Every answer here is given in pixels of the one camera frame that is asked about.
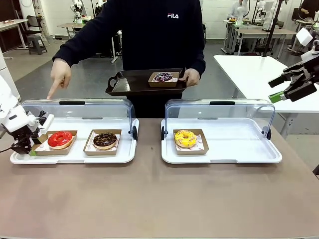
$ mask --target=chocolate donut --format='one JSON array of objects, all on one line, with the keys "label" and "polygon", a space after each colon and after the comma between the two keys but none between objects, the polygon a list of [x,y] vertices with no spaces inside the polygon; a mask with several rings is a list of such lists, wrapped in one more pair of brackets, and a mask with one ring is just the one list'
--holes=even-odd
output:
[{"label": "chocolate donut", "polygon": [[98,149],[106,150],[112,148],[116,140],[117,138],[113,133],[101,133],[94,137],[93,144]]},{"label": "chocolate donut", "polygon": [[173,74],[170,72],[162,72],[162,73],[158,73],[155,77],[154,80],[158,81],[158,82],[165,82],[165,81],[169,81],[173,78]]}]

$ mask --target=red frosted donut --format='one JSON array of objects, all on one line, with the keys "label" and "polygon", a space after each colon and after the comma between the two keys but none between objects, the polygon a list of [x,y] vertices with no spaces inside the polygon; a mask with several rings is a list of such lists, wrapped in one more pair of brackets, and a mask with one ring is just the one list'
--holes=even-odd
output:
[{"label": "red frosted donut", "polygon": [[72,134],[68,131],[59,131],[51,135],[48,144],[52,149],[64,149],[72,142]]}]

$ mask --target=person's left hand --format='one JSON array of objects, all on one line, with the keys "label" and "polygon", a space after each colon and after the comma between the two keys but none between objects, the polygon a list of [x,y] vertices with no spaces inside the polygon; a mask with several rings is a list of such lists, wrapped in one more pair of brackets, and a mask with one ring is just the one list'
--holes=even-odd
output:
[{"label": "person's left hand", "polygon": [[196,71],[195,69],[193,68],[189,68],[185,71],[184,73],[184,77],[183,78],[180,78],[179,80],[180,81],[186,81],[186,79],[188,78],[187,80],[187,87],[189,86],[196,86],[200,80],[200,75],[199,75],[199,72]]}]

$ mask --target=person in white shirt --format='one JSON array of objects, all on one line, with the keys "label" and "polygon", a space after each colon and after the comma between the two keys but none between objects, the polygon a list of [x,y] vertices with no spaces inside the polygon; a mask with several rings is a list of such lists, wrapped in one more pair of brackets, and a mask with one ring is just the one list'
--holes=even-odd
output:
[{"label": "person in white shirt", "polygon": [[243,0],[238,0],[237,2],[235,2],[233,4],[233,6],[230,9],[230,13],[228,14],[228,19],[232,18],[232,17],[238,17],[239,13],[237,8],[241,6]]}]

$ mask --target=brown paper box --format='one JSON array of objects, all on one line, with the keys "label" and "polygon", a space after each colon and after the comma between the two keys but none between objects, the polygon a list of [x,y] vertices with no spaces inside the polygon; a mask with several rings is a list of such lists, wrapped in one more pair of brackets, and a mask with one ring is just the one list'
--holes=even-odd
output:
[{"label": "brown paper box", "polygon": [[97,151],[97,152],[90,152],[90,151],[86,151],[86,146],[89,143],[89,140],[91,138],[91,134],[95,132],[97,134],[101,134],[101,133],[113,133],[113,134],[119,134],[121,135],[122,130],[121,129],[93,129],[85,143],[83,152],[88,155],[88,156],[103,156],[103,155],[116,155],[117,153],[117,149],[115,151]]},{"label": "brown paper box", "polygon": [[209,148],[208,148],[207,140],[205,138],[205,135],[204,135],[204,132],[202,129],[198,129],[198,128],[197,129],[185,129],[185,128],[184,129],[174,129],[173,135],[175,135],[180,130],[188,130],[188,131],[193,132],[196,135],[200,134],[201,139],[203,141],[204,150],[201,150],[201,151],[179,151],[179,150],[176,150],[178,155],[204,155],[208,152]]},{"label": "brown paper box", "polygon": [[[152,80],[154,79],[154,77],[161,72],[154,72],[150,79],[149,79],[149,85],[150,87],[158,87],[158,88],[175,88],[177,85],[177,82],[153,82]],[[173,78],[179,78],[179,72],[170,72],[173,74]]]},{"label": "brown paper box", "polygon": [[67,148],[65,149],[52,149],[50,151],[35,151],[42,143],[44,143],[45,141],[47,141],[49,139],[49,135],[50,134],[54,134],[54,133],[57,133],[59,131],[48,131],[46,134],[43,134],[41,135],[38,140],[41,142],[41,144],[35,144],[33,147],[32,147],[32,151],[30,153],[31,156],[56,156],[56,155],[67,155],[75,140],[76,140],[76,136],[77,136],[77,133],[78,131],[77,130],[68,130],[72,135],[73,135],[73,140],[72,140],[72,143],[70,144],[70,146],[68,146]]}]

